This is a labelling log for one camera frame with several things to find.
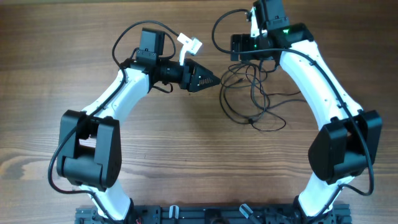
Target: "connector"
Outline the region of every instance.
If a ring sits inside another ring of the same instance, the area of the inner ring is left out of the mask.
[[[180,51],[180,65],[184,65],[184,59],[185,59],[185,53],[190,53],[191,55],[196,55],[199,48],[201,47],[202,43],[196,39],[189,39],[186,35],[183,33],[180,33],[178,36],[177,40],[183,44],[181,51]]]

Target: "black cable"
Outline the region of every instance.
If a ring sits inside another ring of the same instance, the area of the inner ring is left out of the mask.
[[[274,96],[274,95],[281,95],[281,96],[294,96],[301,93],[301,91],[297,91],[295,93],[268,93],[269,96]]]
[[[47,178],[49,181],[49,184],[51,186],[51,188],[53,188],[55,191],[61,193],[61,194],[89,194],[92,196],[92,198],[94,199],[94,201],[97,203],[97,205],[99,206],[99,208],[104,212],[104,214],[108,217],[108,220],[113,223],[113,224],[119,224],[119,221],[113,220],[112,216],[109,214],[109,212],[105,209],[105,207],[103,206],[103,204],[101,203],[101,201],[98,199],[98,197],[96,196],[96,194],[94,192],[91,192],[89,190],[62,190],[60,188],[58,188],[55,184],[54,181],[52,179],[52,170],[55,164],[55,160],[57,159],[61,149],[64,147],[64,145],[67,143],[67,141],[71,138],[71,136],[73,134],[75,134],[82,126],[84,126],[86,124],[87,121],[89,121],[91,118],[94,117],[94,115],[98,112],[100,112],[102,109],[104,109],[104,107],[106,106],[106,104],[108,104],[108,102],[119,92],[119,90],[123,87],[124,83],[126,82],[126,72],[124,71],[125,68],[123,68],[120,63],[118,62],[118,60],[116,59],[114,52],[116,49],[116,46],[118,45],[119,41],[121,40],[121,38],[127,33],[127,31],[129,31],[130,29],[132,29],[133,27],[135,27],[136,25],[139,24],[143,24],[143,23],[154,23],[154,24],[158,24],[164,28],[166,28],[168,31],[170,31],[171,33],[173,33],[174,35],[178,36],[178,34],[176,32],[174,32],[172,29],[170,29],[169,27],[167,27],[166,25],[164,25],[163,23],[157,22],[157,21],[140,21],[137,22],[131,26],[129,26],[117,39],[117,41],[114,43],[113,48],[112,48],[112,58],[114,60],[114,62],[116,63],[116,65],[119,67],[119,69],[122,71],[123,73],[123,79],[120,82],[119,86],[112,92],[112,94],[110,94],[106,100],[104,100],[102,102],[102,104],[99,105],[99,107],[97,107],[97,109],[95,109],[92,113],[90,113],[82,122],[80,122],[78,125],[76,125],[66,136],[65,138],[61,141],[61,143],[58,145],[57,149],[55,150],[51,160],[50,160],[50,164],[49,164],[49,169],[47,172]],[[175,55],[175,45],[174,45],[174,53],[172,56],[169,57],[173,57]]]
[[[172,55],[167,56],[167,57],[159,57],[159,59],[162,59],[162,60],[169,60],[169,59],[171,59],[171,58],[174,57],[175,52],[176,52],[176,47],[175,47],[174,40],[173,40],[173,38],[170,36],[170,34],[168,34],[168,33],[166,33],[166,32],[165,32],[164,34],[166,34],[166,36],[169,37],[169,39],[172,41],[174,51],[173,51],[173,54],[172,54]]]
[[[251,67],[254,70],[254,74],[250,74],[248,73],[248,68]],[[240,70],[246,68],[246,72],[239,72]],[[265,78],[262,77],[257,77],[257,72],[261,71],[261,73],[259,73],[259,76],[261,76],[262,73],[266,74]],[[291,99],[291,100],[285,100],[283,102],[280,102],[274,106],[271,106],[271,101],[269,99],[269,95],[264,91],[264,86],[263,86],[263,82],[267,79],[267,74],[268,72],[265,71],[263,68],[260,68],[260,65],[256,65],[253,64],[251,62],[241,62],[241,63],[237,63],[234,65],[231,65],[228,67],[228,71],[225,72],[222,76],[221,76],[221,89],[220,89],[220,95],[219,95],[219,101],[220,101],[220,106],[221,109],[223,110],[223,112],[225,113],[225,115],[231,119],[232,121],[234,121],[235,123],[238,124],[250,124],[254,129],[259,130],[259,131],[277,131],[280,130],[282,128],[285,127],[286,125],[286,120],[281,118],[280,116],[271,113],[270,109],[273,109],[277,106],[280,106],[284,103],[288,103],[290,101],[305,101],[305,100],[300,100],[300,99]],[[227,84],[233,77],[238,78],[237,81],[233,82],[232,84]],[[243,82],[249,82],[248,85],[242,85]],[[253,92],[255,89],[258,89],[260,91],[260,94],[263,96],[264,99],[264,106],[259,106],[258,108],[261,109],[262,111],[260,113],[257,114],[250,114],[250,115],[246,115],[246,114],[241,114],[239,112],[237,112],[229,103],[226,95],[229,89],[240,89],[240,88],[247,88],[247,87],[251,87],[251,98],[252,100],[255,100],[255,98],[253,97]],[[234,113],[236,116],[246,119],[247,121],[238,121],[236,119],[234,119],[226,110],[226,108],[224,107],[224,104],[228,107],[228,109]],[[284,122],[284,124],[277,128],[277,129],[259,129],[257,127],[255,127],[254,123],[258,122],[262,116],[264,115],[264,113],[269,113],[273,116],[275,116],[276,118],[280,119],[281,121]]]
[[[329,208],[329,206],[335,201],[335,199],[337,198],[337,195],[343,190],[343,188],[341,187],[341,185],[338,186],[337,190],[335,191],[335,193],[333,193],[333,195],[331,196],[331,199],[328,201],[328,203],[326,203],[325,206],[323,206],[322,210],[320,210],[318,212],[318,215],[316,215],[315,217],[313,217],[312,219],[310,219],[308,221],[307,224],[312,224],[314,222],[319,221],[322,216],[324,215],[323,213]]]
[[[357,135],[361,147],[365,153],[365,157],[366,157],[366,163],[368,165],[368,171],[369,171],[369,190],[367,192],[363,192],[359,189],[357,189],[356,187],[353,187],[352,185],[349,184],[340,184],[339,185],[339,189],[343,188],[343,187],[347,187],[351,190],[354,190],[356,193],[362,195],[362,196],[369,196],[373,193],[374,190],[374,172],[373,172],[373,166],[372,166],[372,162],[371,162],[371,158],[369,155],[369,149],[368,146],[366,145],[366,141],[361,133],[361,130],[359,129],[358,125],[356,124],[353,115],[349,112],[346,103],[343,101],[341,95],[339,94],[338,90],[336,89],[336,87],[334,86],[333,82],[330,80],[329,76],[325,73],[325,71],[321,68],[321,66],[319,66],[319,64],[317,64],[317,62],[315,60],[313,60],[311,57],[309,57],[308,55],[299,52],[298,50],[292,50],[292,49],[263,49],[263,50],[251,50],[251,51],[245,51],[245,52],[232,52],[229,50],[225,50],[222,49],[221,47],[219,47],[215,41],[215,30],[217,25],[221,22],[221,20],[223,20],[226,16],[235,13],[235,12],[248,12],[247,9],[236,9],[236,10],[232,10],[227,12],[226,14],[222,15],[214,24],[213,26],[213,30],[211,31],[211,40],[213,41],[214,46],[221,52],[226,53],[226,54],[254,54],[254,53],[261,53],[261,52],[290,52],[293,54],[297,54],[303,58],[305,58],[306,60],[308,60],[310,62],[311,65],[315,66],[317,68],[317,70],[323,75],[324,79],[327,81],[327,83],[329,84],[330,88],[332,89],[332,91],[334,92],[334,94],[336,95],[337,100],[340,103],[340,106],[344,109],[345,113],[348,116],[348,119],[350,120],[350,122],[352,123],[353,127],[354,127],[354,133],[355,135]],[[327,204],[332,204],[334,199],[336,198],[332,197],[331,199],[329,199],[329,202]]]
[[[173,85],[172,85],[171,83],[169,83],[169,85],[170,85],[170,90],[169,90],[169,91],[167,91],[167,90],[165,90],[165,89],[162,89],[162,88],[159,87],[159,86],[153,86],[153,88],[155,88],[155,89],[157,89],[157,90],[159,90],[159,91],[162,91],[162,92],[164,92],[164,93],[171,93],[171,92],[173,92]]]
[[[139,47],[136,47],[136,48],[132,51],[131,56],[130,56],[130,60],[132,60],[132,58],[134,57],[134,54],[136,53],[137,50],[139,50]]]

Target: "wooden surface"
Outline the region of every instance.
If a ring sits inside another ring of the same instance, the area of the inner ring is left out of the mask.
[[[16,4],[53,4],[53,3],[99,3],[99,2],[148,2],[148,1],[184,1],[184,0],[0,0],[3,5]]]
[[[220,77],[232,62],[213,47],[211,28],[224,12],[251,4],[252,0],[0,6],[0,223],[72,223],[77,207],[91,205],[86,195],[53,191],[47,166],[57,146],[61,115],[90,104],[114,80],[111,47],[127,26],[153,19],[194,35],[204,44],[195,60]],[[345,190],[338,203],[351,205],[354,223],[396,223],[397,1],[284,4],[291,23],[309,27],[347,92],[365,109],[378,110],[384,121],[374,194],[360,197]],[[120,60],[139,45],[140,29],[121,41],[116,54]],[[216,39],[228,48],[231,34],[249,30],[242,14],[233,15],[220,24]],[[165,44],[167,54],[171,47]],[[266,88],[297,90],[283,71],[272,74]],[[121,129],[119,176],[136,205],[291,202],[304,189],[311,174],[307,151],[318,132],[308,105],[289,103],[275,109],[288,121],[287,127],[259,133],[232,123],[221,111],[218,92],[218,86],[192,94],[151,91],[136,105]],[[247,90],[236,95],[235,105],[255,111],[245,103]],[[273,102],[284,99],[275,97]],[[266,117],[261,126],[278,124]],[[71,188],[55,178],[64,189]],[[366,190],[366,172],[353,185]]]

